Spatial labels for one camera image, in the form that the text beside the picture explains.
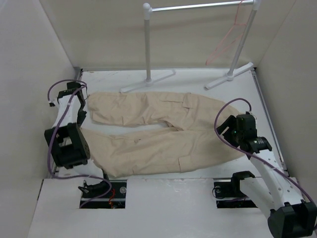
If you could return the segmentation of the beige cargo trousers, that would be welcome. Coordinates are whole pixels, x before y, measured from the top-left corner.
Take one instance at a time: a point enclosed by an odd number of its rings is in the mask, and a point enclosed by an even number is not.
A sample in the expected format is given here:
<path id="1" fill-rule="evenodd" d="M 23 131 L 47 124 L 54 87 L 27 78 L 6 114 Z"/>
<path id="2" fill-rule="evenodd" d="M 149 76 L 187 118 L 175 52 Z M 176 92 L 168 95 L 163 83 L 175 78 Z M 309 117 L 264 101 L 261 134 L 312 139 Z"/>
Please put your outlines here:
<path id="1" fill-rule="evenodd" d="M 95 164 L 115 178 L 186 173 L 242 157 L 214 131 L 214 125 L 238 114 L 220 100 L 193 93 L 96 92 L 88 98 L 88 109 L 92 121 L 103 125 L 166 123 L 122 135 L 82 129 Z"/>

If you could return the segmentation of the pink wire hanger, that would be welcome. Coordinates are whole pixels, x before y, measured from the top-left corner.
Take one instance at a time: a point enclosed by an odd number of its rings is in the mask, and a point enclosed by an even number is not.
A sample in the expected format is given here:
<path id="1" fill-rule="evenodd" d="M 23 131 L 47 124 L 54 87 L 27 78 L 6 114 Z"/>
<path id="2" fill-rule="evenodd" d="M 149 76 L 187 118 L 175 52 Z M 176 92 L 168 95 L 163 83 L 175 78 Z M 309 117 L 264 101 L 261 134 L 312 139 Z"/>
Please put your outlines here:
<path id="1" fill-rule="evenodd" d="M 242 37 L 243 31 L 246 28 L 246 22 L 242 22 L 241 17 L 239 16 L 239 11 L 244 2 L 244 0 L 239 2 L 231 28 L 220 40 L 215 50 L 206 59 L 205 65 L 210 65 L 216 61 L 216 59 L 227 52 Z"/>

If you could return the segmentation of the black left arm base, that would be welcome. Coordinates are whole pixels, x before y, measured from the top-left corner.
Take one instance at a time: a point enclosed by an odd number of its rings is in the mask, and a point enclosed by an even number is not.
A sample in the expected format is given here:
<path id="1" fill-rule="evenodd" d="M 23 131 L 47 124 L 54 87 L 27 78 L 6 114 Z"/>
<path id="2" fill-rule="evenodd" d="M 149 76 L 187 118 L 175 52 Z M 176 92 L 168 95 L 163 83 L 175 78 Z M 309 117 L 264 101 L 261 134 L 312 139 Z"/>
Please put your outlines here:
<path id="1" fill-rule="evenodd" d="M 81 191 L 80 209 L 124 209 L 126 206 L 127 180 L 87 178 L 78 187 Z"/>

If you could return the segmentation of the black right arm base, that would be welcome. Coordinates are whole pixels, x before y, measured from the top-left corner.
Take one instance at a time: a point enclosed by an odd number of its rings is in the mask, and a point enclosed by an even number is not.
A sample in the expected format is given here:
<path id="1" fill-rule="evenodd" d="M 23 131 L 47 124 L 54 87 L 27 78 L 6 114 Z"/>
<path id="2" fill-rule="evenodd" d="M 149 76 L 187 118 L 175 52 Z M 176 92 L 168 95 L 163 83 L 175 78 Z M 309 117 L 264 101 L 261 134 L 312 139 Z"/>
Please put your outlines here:
<path id="1" fill-rule="evenodd" d="M 240 190 L 240 181 L 255 178 L 250 171 L 237 172 L 230 179 L 216 179 L 212 195 L 218 209 L 257 208 L 255 203 Z"/>

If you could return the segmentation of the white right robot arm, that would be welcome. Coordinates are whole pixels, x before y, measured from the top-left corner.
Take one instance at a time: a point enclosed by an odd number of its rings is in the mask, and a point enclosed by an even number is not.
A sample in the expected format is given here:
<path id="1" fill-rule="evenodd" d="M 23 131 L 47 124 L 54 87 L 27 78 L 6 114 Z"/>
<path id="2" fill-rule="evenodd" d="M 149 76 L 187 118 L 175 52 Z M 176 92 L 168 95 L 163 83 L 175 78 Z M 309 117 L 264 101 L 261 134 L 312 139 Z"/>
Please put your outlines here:
<path id="1" fill-rule="evenodd" d="M 261 185 L 252 173 L 241 172 L 229 185 L 231 193 L 252 200 L 267 219 L 274 238 L 311 236 L 317 206 L 305 201 L 297 184 L 283 172 L 269 141 L 258 136 L 255 117 L 249 112 L 229 116 L 215 131 L 226 145 L 247 156 L 264 181 Z"/>

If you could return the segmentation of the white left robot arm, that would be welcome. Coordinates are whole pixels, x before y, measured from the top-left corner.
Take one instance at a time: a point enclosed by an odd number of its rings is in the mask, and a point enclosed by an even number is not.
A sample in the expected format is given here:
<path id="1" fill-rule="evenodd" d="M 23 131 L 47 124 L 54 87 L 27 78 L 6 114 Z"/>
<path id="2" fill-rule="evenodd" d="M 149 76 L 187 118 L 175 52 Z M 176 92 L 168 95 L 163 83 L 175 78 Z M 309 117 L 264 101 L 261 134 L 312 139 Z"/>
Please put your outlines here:
<path id="1" fill-rule="evenodd" d="M 91 159 L 88 143 L 81 131 L 87 112 L 83 90 L 85 82 L 61 80 L 53 84 L 47 93 L 50 107 L 58 109 L 53 126 L 44 132 L 48 144 L 47 167 L 53 174 L 53 164 L 67 170 L 73 169 L 77 175 L 71 176 L 103 179 L 104 173 Z"/>

